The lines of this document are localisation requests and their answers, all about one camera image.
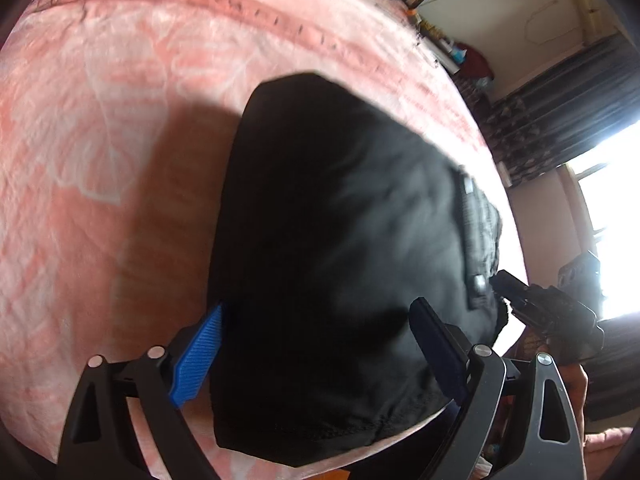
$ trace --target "ribbed blue pad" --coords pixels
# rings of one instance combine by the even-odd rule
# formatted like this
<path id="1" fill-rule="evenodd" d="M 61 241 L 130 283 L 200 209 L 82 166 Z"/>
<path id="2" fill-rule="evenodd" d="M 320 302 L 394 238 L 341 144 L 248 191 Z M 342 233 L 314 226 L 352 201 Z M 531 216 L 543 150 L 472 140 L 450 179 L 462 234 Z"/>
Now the ribbed blue pad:
<path id="1" fill-rule="evenodd" d="M 169 397 L 176 408 L 181 408 L 187 400 L 198 395 L 221 343 L 222 307 L 217 306 L 174 365 L 174 383 Z"/>

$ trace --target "pink bedsheet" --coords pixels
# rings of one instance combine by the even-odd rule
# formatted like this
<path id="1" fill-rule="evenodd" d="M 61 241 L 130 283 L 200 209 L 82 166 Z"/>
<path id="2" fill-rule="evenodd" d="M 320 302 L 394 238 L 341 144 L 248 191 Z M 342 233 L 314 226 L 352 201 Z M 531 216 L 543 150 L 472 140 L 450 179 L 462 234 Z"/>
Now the pink bedsheet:
<path id="1" fill-rule="evenodd" d="M 524 279 L 478 128 L 446 72 L 375 0 L 37 0 L 0 53 L 0 415 L 22 442 L 55 459 L 91 355 L 134 358 L 199 317 L 238 117 L 261 81 L 301 71 L 339 81 L 465 165 L 504 219 L 501 266 Z M 519 335 L 510 326 L 501 351 Z M 349 461 L 294 470 L 221 450 L 206 392 L 184 413 L 223 480 Z"/>

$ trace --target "wall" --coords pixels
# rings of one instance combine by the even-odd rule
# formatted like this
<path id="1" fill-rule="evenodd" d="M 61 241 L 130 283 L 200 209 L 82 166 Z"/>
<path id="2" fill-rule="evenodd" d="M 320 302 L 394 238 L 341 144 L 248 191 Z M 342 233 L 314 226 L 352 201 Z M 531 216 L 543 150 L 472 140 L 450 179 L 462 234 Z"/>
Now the wall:
<path id="1" fill-rule="evenodd" d="M 529 283 L 557 285 L 558 270 L 582 253 L 560 170 L 508 189 Z"/>
<path id="2" fill-rule="evenodd" d="M 441 0 L 427 2 L 419 11 L 452 38 L 484 54 L 496 76 L 493 98 L 507 95 L 582 47 L 572 0 Z"/>

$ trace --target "pink blanket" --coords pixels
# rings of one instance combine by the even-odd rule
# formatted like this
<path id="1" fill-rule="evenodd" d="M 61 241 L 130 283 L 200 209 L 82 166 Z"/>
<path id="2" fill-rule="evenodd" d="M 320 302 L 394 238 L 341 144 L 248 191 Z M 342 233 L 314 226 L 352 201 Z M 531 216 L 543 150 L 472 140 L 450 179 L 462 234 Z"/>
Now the pink blanket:
<path id="1" fill-rule="evenodd" d="M 134 358 L 202 313 L 239 114 L 261 81 L 301 71 L 464 164 L 502 213 L 501 266 L 524 279 L 478 128 L 374 0 L 37 0 L 0 53 L 0 415 L 23 443 L 55 459 L 91 355 Z M 518 326 L 505 334 L 501 351 Z M 167 478 L 131 405 L 152 472 Z M 223 480 L 304 478 L 357 458 L 299 470 L 255 460 L 216 446 L 206 392 L 184 413 Z"/>

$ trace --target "curtain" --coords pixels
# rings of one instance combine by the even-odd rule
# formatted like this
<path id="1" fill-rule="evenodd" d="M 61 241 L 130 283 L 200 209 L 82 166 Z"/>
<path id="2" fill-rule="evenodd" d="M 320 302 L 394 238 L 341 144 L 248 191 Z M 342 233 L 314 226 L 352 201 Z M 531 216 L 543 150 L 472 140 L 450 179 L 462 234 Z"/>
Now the curtain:
<path id="1" fill-rule="evenodd" d="M 604 348 L 585 362 L 589 388 L 584 413 L 601 420 L 640 406 L 640 312 L 600 322 Z"/>
<path id="2" fill-rule="evenodd" d="M 517 186 L 640 120 L 640 55 L 621 34 L 609 36 L 476 119 Z"/>

